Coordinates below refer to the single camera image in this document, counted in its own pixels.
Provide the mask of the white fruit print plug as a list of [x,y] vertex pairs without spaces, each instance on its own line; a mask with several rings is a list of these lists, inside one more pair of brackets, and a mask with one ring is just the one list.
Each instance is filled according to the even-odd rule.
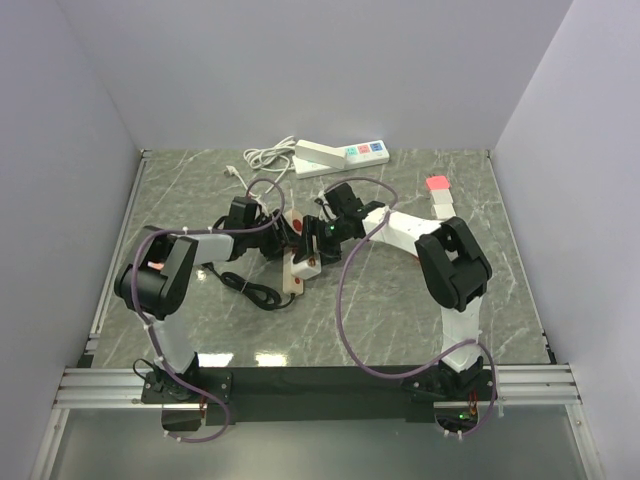
[[321,259],[318,254],[314,254],[308,259],[301,260],[298,263],[295,263],[293,260],[290,261],[291,274],[300,278],[301,280],[309,280],[315,276],[318,276],[322,270]]

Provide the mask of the white multicolour power strip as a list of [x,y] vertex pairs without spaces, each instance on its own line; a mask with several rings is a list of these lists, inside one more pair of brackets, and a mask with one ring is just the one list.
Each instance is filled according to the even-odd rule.
[[382,140],[358,143],[342,147],[344,165],[340,168],[309,161],[293,154],[294,171],[298,179],[307,179],[333,173],[342,173],[358,168],[382,165],[389,162],[390,154]]

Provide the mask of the white cube plug adapter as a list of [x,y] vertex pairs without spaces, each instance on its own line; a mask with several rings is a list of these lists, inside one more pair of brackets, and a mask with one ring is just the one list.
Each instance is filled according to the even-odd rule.
[[432,213],[437,220],[447,220],[456,215],[449,189],[431,191]]

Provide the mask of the wooden power strip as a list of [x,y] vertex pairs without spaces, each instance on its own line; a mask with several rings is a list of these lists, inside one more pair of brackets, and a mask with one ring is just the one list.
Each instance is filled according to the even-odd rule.
[[[302,233],[303,216],[295,209],[288,210],[285,214],[285,220],[289,226],[298,235]],[[287,247],[283,252],[282,262],[282,286],[285,295],[300,296],[304,293],[304,281],[293,274],[294,251],[292,247]]]

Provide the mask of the pink plug adapter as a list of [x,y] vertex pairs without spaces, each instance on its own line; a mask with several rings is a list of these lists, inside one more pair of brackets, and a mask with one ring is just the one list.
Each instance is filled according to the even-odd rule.
[[450,183],[446,176],[431,176],[426,179],[426,187],[429,191],[449,190]]

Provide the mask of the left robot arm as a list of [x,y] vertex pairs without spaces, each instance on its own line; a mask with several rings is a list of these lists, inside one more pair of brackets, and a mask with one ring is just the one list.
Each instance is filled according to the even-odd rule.
[[206,233],[163,230],[147,225],[114,280],[114,293],[131,311],[142,311],[143,325],[159,357],[151,363],[151,390],[167,393],[176,401],[193,399],[200,388],[199,360],[186,332],[173,318],[189,287],[192,270],[203,267],[266,310],[289,305],[280,294],[252,284],[236,274],[215,271],[217,262],[240,258],[257,249],[268,260],[281,259],[300,238],[291,222],[280,211],[268,214],[255,200],[236,197],[229,211]]

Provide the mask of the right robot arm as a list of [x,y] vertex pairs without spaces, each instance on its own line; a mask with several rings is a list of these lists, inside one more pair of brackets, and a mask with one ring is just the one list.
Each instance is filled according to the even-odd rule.
[[484,371],[480,308],[493,272],[464,220],[426,220],[379,201],[364,203],[351,186],[338,182],[321,196],[322,218],[295,223],[301,235],[293,264],[311,260],[316,268],[342,258],[342,245],[355,240],[395,247],[416,257],[431,297],[441,308],[442,349],[435,360],[402,375],[413,389],[438,400],[460,399],[491,382]]

